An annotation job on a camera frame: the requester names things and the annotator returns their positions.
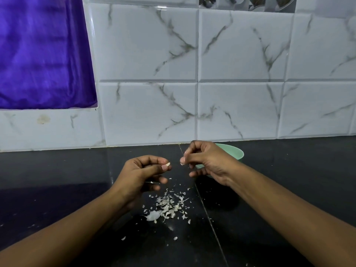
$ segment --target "backsplash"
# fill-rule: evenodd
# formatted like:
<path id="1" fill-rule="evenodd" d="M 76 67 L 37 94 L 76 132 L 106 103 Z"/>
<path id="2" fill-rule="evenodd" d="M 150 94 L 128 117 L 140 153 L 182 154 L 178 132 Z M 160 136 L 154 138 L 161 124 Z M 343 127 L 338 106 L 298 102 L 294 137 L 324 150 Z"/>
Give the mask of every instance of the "backsplash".
<path id="1" fill-rule="evenodd" d="M 356 134 L 356 17 L 234 1 L 83 0 L 98 106 L 0 110 L 0 151 Z"/>

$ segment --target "plastic bowl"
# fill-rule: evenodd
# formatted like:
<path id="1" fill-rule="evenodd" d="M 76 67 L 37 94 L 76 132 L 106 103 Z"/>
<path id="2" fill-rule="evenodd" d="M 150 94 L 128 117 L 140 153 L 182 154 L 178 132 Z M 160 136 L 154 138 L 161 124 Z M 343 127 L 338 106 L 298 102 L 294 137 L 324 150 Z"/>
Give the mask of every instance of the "plastic bowl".
<path id="1" fill-rule="evenodd" d="M 217 146 L 219 146 L 221 149 L 223 149 L 225 152 L 227 152 L 229 155 L 231 155 L 232 157 L 236 158 L 237 160 L 240 160 L 243 156 L 244 153 L 241 149 L 231 146 L 231 145 L 227 145 L 227 144 L 221 144 L 221 143 L 216 143 Z M 197 169 L 201 169 L 204 167 L 203 164 L 198 164 L 195 166 Z"/>

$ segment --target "hand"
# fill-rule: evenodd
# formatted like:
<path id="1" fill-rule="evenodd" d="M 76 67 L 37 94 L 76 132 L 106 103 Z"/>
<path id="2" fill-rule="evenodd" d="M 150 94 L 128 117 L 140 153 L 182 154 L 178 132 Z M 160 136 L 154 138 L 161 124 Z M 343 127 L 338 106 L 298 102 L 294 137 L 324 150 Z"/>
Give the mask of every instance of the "hand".
<path id="1" fill-rule="evenodd" d="M 169 161 L 163 157 L 141 156 L 126 161 L 118 179 L 109 192 L 123 199 L 128 208 L 132 208 L 133 202 L 146 191 L 158 191 L 161 187 L 148 182 L 166 184 L 168 180 L 160 174 L 171 170 Z"/>
<path id="2" fill-rule="evenodd" d="M 241 165 L 238 160 L 209 141 L 192 141 L 180 159 L 180 163 L 189 164 L 191 169 L 196 164 L 203 164 L 204 168 L 192 171 L 189 176 L 210 174 L 222 185 L 229 185 L 233 175 L 236 174 L 237 167 Z"/>

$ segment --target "countertop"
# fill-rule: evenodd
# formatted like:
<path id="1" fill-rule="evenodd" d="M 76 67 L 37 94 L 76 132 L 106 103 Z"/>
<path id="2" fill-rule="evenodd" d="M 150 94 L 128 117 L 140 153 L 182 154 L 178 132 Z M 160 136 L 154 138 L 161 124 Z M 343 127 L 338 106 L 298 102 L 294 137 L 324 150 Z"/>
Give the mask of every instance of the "countertop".
<path id="1" fill-rule="evenodd" d="M 356 137 L 227 144 L 244 151 L 243 163 L 356 226 Z M 173 166 L 157 196 L 185 193 L 188 218 L 146 221 L 143 211 L 155 210 L 157 199 L 146 193 L 145 208 L 103 230 L 72 266 L 312 266 L 231 189 L 208 177 L 189 178 L 179 163 L 187 146 L 0 153 L 0 250 L 104 193 L 126 160 L 153 154 Z"/>

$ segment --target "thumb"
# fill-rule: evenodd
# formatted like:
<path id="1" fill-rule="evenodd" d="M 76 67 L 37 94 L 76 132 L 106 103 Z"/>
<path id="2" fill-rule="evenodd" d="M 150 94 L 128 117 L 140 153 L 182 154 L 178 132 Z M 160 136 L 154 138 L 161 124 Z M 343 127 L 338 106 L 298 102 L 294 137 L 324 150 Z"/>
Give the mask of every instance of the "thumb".
<path id="1" fill-rule="evenodd" d="M 150 167 L 146 167 L 141 169 L 141 173 L 144 179 L 152 177 L 153 175 L 159 175 L 168 170 L 167 165 L 152 165 Z"/>
<path id="2" fill-rule="evenodd" d="M 193 153 L 188 154 L 186 157 L 182 157 L 180 162 L 182 164 L 196 163 L 196 164 L 204 164 L 205 155 L 204 153 Z"/>

